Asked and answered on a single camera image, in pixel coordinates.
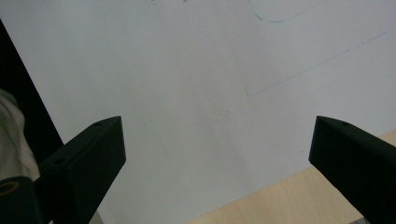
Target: light wood surface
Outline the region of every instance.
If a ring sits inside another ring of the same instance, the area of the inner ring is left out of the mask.
[[[396,130],[381,138],[396,146]],[[347,224],[360,218],[344,196],[309,167],[188,224]]]

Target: gray surface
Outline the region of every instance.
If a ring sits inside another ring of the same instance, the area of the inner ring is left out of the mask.
[[[395,12],[390,0],[0,2],[65,142],[122,115],[127,163],[106,224],[182,223],[302,170],[316,115],[394,129]]]
[[[95,215],[93,215],[90,224],[104,224],[99,216],[99,213],[96,212]]]
[[[370,222],[366,218],[361,218],[359,220],[351,222],[350,224],[370,224]]]

